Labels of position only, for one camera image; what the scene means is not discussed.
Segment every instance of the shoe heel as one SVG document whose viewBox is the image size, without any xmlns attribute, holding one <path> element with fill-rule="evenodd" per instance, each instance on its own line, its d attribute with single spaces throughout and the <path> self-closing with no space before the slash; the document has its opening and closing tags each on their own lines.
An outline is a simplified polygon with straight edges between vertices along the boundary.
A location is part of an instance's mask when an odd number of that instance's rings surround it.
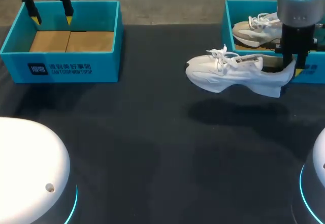
<svg viewBox="0 0 325 224">
<path fill-rule="evenodd" d="M 279 98 L 281 95 L 281 87 L 270 87 L 265 85 L 249 85 L 247 86 L 254 93 L 258 93 L 260 95 Z"/>
</svg>

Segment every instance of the shoebox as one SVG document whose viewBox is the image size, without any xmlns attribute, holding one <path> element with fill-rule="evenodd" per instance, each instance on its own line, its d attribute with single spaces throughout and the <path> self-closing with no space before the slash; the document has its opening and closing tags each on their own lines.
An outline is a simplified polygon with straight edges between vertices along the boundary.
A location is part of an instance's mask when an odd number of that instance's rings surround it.
<svg viewBox="0 0 325 224">
<path fill-rule="evenodd" d="M 226 44 L 227 50 L 239 55 L 265 54 L 282 56 L 274 51 L 257 48 L 250 49 L 240 45 L 235 45 L 232 27 L 241 21 L 248 21 L 248 16 L 257 17 L 259 13 L 274 13 L 277 11 L 276 1 L 256 1 L 256 0 L 226 0 L 222 20 L 222 42 Z M 316 29 L 315 38 L 324 42 L 325 29 Z M 325 52 L 311 51 L 306 59 L 305 68 L 299 73 L 292 82 L 295 83 L 325 83 Z"/>
<path fill-rule="evenodd" d="M 35 2 L 37 25 L 22 4 L 0 50 L 16 83 L 117 82 L 123 35 L 116 1 Z"/>
</svg>

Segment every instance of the brown cardboard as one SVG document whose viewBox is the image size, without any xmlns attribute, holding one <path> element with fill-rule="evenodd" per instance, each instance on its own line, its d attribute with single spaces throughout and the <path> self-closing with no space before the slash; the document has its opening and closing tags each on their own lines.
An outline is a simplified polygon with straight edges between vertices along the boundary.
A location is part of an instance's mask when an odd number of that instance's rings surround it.
<svg viewBox="0 0 325 224">
<path fill-rule="evenodd" d="M 110 52 L 113 38 L 107 31 L 71 32 L 67 52 Z"/>
<path fill-rule="evenodd" d="M 70 31 L 37 31 L 30 52 L 65 52 Z"/>
</svg>

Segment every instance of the white dome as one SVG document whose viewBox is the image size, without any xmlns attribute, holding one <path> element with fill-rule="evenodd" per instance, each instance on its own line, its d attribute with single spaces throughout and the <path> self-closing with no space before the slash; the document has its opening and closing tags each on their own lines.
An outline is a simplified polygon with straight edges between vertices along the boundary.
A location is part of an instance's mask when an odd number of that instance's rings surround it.
<svg viewBox="0 0 325 224">
<path fill-rule="evenodd" d="M 68 151 L 51 129 L 0 117 L 1 224 L 29 224 L 41 217 L 62 194 L 69 173 Z"/>
<path fill-rule="evenodd" d="M 325 186 L 325 129 L 321 131 L 313 148 L 313 161 L 318 178 Z"/>
</svg>

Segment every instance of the logo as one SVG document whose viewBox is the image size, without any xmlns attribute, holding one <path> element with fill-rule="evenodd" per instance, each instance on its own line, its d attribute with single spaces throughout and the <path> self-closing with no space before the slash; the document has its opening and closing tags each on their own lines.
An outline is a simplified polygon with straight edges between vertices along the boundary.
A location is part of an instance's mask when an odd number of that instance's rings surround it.
<svg viewBox="0 0 325 224">
<path fill-rule="evenodd" d="M 46 67 L 43 63 L 28 63 L 27 65 L 33 75 L 48 75 Z"/>
</svg>

